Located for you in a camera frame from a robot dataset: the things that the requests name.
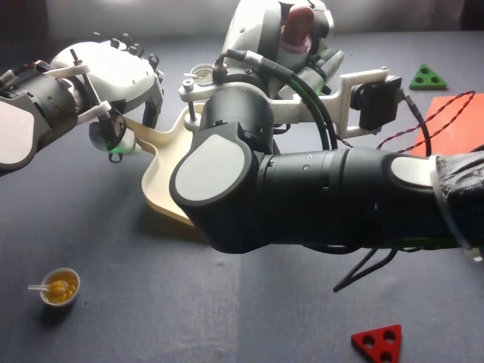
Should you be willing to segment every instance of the green triangle block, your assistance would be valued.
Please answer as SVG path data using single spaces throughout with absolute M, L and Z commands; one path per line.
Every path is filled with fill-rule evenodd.
M 410 89 L 415 91 L 429 89 L 447 89 L 447 82 L 430 69 L 426 64 L 422 64 L 411 80 Z

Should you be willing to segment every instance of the orange paper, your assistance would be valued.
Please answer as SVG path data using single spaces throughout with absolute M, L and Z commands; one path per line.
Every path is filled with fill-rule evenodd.
M 439 115 L 427 123 L 432 135 L 440 130 L 469 100 L 465 95 L 447 106 Z M 450 101 L 451 97 L 437 97 L 432 100 L 427 111 L 427 117 L 433 115 L 440 107 Z M 422 131 L 418 133 L 418 143 L 424 139 Z M 444 131 L 432 138 L 432 154 L 453 155 L 468 153 L 484 144 L 484 94 L 475 95 L 462 114 Z M 416 147 L 411 152 L 415 156 L 425 156 L 425 144 Z

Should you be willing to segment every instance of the table surface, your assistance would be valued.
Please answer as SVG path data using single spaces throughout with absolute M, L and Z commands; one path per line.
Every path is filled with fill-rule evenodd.
M 145 42 L 166 74 L 158 129 L 169 129 L 185 106 L 177 93 L 182 74 L 212 63 L 222 40 Z M 329 44 L 346 54 L 340 73 L 387 66 L 405 86 L 427 63 L 448 90 L 408 92 L 423 112 L 435 96 L 484 92 L 484 33 L 346 35 Z M 9 62 L 39 57 L 25 44 L 15 49 Z M 379 135 L 351 142 L 375 147 L 414 124 L 401 105 Z M 415 138 L 386 147 L 398 150 Z M 282 152 L 321 147 L 311 124 L 276 140 Z M 391 324 L 403 326 L 402 362 L 484 360 L 484 267 L 462 251 L 399 253 L 335 294 L 332 287 L 364 251 L 219 253 L 146 204 L 141 177 L 151 160 L 142 154 L 109 163 L 84 125 L 0 179 L 1 362 L 356 363 L 363 360 L 350 336 Z M 64 266 L 80 274 L 80 295 L 68 313 L 53 315 L 26 286 Z

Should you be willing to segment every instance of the beige tray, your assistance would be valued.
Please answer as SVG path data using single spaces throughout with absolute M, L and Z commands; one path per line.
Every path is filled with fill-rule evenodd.
M 203 111 L 204 104 L 195 104 L 195 111 Z M 169 179 L 173 169 L 190 150 L 192 133 L 185 128 L 185 108 L 168 132 L 158 132 L 126 117 L 128 127 L 133 130 L 143 150 L 154 155 L 154 159 L 141 180 L 141 188 L 151 208 L 187 225 L 193 225 L 175 204 L 169 193 Z

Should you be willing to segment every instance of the red triangle block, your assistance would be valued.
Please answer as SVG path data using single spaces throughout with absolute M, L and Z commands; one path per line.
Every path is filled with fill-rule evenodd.
M 401 342 L 401 325 L 381 327 L 351 336 L 353 347 L 370 363 L 398 363 Z

